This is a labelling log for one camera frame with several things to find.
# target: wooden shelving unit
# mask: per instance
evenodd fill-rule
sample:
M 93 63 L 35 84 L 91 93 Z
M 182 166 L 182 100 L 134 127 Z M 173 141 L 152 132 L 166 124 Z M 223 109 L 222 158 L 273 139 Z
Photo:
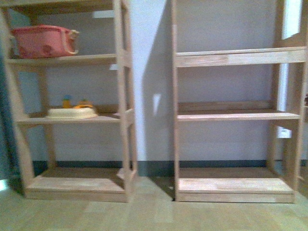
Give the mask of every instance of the wooden shelving unit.
M 201 2 L 192 1 L 188 3 L 183 0 L 172 0 L 176 201 L 293 203 L 298 187 L 305 113 L 302 102 L 305 97 L 307 80 L 308 2 L 303 1 L 300 32 L 290 38 L 282 39 L 284 1 L 276 1 L 276 29 L 273 48 L 178 52 L 183 51 L 182 47 L 179 48 L 179 44 L 183 44 L 183 41 L 179 42 L 181 39 L 178 31 L 179 23 L 187 23 L 187 20 L 195 19 L 198 16 L 199 22 L 206 24 L 206 20 L 197 11 L 197 9 L 205 7 L 202 5 L 204 2 Z M 213 9 L 217 9 L 213 6 L 214 2 L 211 4 L 210 6 Z M 198 30 L 197 25 L 193 25 L 191 28 Z M 191 35 L 185 37 L 185 42 L 190 41 L 189 39 L 196 41 L 196 38 Z M 282 112 L 278 110 L 278 87 L 281 75 L 279 70 L 280 64 L 285 63 L 290 66 L 288 81 L 292 84 L 288 84 L 288 96 L 291 96 L 288 99 L 288 108 L 285 112 Z M 180 68 L 190 68 L 185 70 L 187 73 L 195 67 L 252 64 L 272 64 L 273 66 L 270 101 L 206 102 L 205 99 L 205 102 L 179 102 Z M 267 167 L 180 167 L 180 123 L 235 120 L 269 121 Z M 286 165 L 282 175 L 275 170 L 278 126 L 292 131 L 292 137 L 284 150 L 284 163 Z
M 133 76 L 131 70 L 130 5 L 128 0 L 14 0 L 1 1 L 0 26 L 5 70 L 14 118 L 19 164 L 26 198 L 78 199 L 127 202 L 138 176 Z M 115 54 L 79 55 L 46 59 L 11 59 L 11 27 L 9 9 L 29 17 L 33 25 L 39 15 L 83 13 L 114 10 Z M 49 119 L 51 108 L 47 93 L 49 67 L 117 64 L 118 105 L 97 105 L 98 117 L 88 119 Z M 26 114 L 18 72 L 38 75 L 42 111 Z M 53 140 L 53 125 L 118 123 L 122 139 L 122 168 L 63 168 L 57 167 Z M 27 130 L 44 127 L 49 152 L 48 170 L 35 177 Z

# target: white plastic tray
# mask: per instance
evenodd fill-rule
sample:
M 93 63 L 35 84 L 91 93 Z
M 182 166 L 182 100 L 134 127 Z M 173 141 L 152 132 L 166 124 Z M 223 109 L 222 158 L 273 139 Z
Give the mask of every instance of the white plastic tray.
M 86 119 L 97 117 L 95 110 L 92 108 L 60 108 L 60 109 L 49 109 L 49 119 Z

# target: baseboard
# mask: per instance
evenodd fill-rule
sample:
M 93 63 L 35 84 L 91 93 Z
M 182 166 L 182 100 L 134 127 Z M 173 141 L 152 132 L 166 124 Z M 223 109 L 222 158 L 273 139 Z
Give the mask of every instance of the baseboard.
M 57 161 L 59 167 L 117 167 L 121 161 Z M 214 160 L 214 161 L 180 161 L 180 167 L 265 167 L 265 160 Z M 47 169 L 47 161 L 33 161 L 35 175 Z M 174 176 L 173 161 L 138 161 L 138 174 L 142 177 Z

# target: pink plastic basket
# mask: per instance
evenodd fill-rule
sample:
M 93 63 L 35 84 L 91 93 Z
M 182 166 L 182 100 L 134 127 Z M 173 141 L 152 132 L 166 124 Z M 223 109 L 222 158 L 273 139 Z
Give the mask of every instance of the pink plastic basket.
M 23 59 L 71 56 L 79 32 L 59 26 L 27 26 L 12 31 Z

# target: beige floor tile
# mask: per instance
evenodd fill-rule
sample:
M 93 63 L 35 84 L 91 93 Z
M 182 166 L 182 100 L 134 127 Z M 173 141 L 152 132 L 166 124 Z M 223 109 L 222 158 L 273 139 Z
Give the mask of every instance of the beige floor tile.
M 172 178 L 140 178 L 130 203 L 27 200 L 3 191 L 0 231 L 308 231 L 308 199 L 300 194 L 295 205 L 176 203 L 172 186 Z

